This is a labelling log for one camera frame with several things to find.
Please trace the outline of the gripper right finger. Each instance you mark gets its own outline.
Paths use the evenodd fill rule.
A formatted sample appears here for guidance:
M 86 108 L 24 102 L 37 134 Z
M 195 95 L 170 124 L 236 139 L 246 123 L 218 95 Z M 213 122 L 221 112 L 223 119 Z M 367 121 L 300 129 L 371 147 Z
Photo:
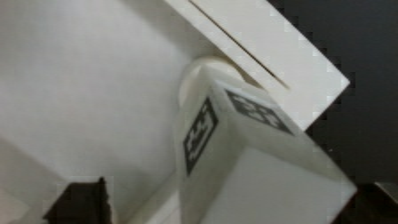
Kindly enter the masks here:
M 380 224 L 398 224 L 398 184 L 376 182 Z

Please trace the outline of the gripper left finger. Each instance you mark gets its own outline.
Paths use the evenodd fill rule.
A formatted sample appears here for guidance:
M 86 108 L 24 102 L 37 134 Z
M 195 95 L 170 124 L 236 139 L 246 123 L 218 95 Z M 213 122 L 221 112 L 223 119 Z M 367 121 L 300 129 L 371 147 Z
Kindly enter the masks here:
M 47 224 L 113 224 L 106 181 L 72 182 L 42 216 Z

